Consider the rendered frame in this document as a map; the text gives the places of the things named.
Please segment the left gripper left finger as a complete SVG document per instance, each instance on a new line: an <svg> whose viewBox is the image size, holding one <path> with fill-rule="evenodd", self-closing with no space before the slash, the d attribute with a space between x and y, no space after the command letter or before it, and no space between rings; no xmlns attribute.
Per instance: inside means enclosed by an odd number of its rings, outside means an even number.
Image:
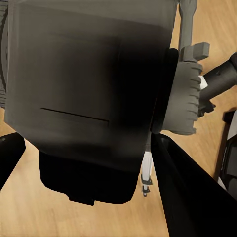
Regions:
<svg viewBox="0 0 237 237"><path fill-rule="evenodd" d="M19 133L15 132L0 137L0 190L25 150L24 137Z"/></svg>

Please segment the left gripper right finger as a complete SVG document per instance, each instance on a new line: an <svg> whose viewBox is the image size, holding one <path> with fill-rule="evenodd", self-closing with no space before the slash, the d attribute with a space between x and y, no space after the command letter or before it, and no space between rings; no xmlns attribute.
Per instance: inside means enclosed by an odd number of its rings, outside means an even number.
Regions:
<svg viewBox="0 0 237 237"><path fill-rule="evenodd" d="M150 148L169 237L237 237L237 201L169 136Z"/></svg>

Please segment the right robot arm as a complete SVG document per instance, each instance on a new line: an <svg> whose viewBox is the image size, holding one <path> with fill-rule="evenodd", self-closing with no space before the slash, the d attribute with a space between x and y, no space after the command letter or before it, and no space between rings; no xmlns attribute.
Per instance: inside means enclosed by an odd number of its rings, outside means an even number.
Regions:
<svg viewBox="0 0 237 237"><path fill-rule="evenodd" d="M216 108L210 100L219 96L237 84L237 52L219 67L207 72L201 77L201 91L199 97L199 111L197 117L203 117Z"/></svg>

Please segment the camera tripod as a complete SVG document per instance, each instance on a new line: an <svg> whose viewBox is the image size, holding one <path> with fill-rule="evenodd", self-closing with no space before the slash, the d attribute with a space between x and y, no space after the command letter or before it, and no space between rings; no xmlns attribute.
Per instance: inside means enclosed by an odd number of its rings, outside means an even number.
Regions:
<svg viewBox="0 0 237 237"><path fill-rule="evenodd" d="M193 16L197 10L198 0L181 0L179 13L181 16L179 37L179 61L170 94L170 99L162 126L178 135L190 136L196 133L194 121L197 121L201 77L203 66L198 63L209 57L210 43L203 42L192 46ZM141 180L144 197L150 192L152 185L151 172L153 158L151 153L151 132L148 138L142 162Z"/></svg>

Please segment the digital camera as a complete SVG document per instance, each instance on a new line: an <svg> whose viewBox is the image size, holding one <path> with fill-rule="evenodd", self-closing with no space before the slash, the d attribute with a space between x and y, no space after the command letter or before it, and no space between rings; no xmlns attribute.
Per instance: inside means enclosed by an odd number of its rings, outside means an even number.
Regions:
<svg viewBox="0 0 237 237"><path fill-rule="evenodd" d="M162 131L181 0L0 0L0 107L70 201L131 201Z"/></svg>

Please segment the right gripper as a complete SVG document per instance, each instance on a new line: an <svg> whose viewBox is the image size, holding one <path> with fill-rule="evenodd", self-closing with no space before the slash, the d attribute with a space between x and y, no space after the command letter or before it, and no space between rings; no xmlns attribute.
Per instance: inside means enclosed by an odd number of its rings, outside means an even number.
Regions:
<svg viewBox="0 0 237 237"><path fill-rule="evenodd" d="M220 74L218 66L207 72L203 77L208 86L200 91L198 118L203 117L205 113L209 114L214 111L216 106L210 101L211 99L232 88Z"/></svg>

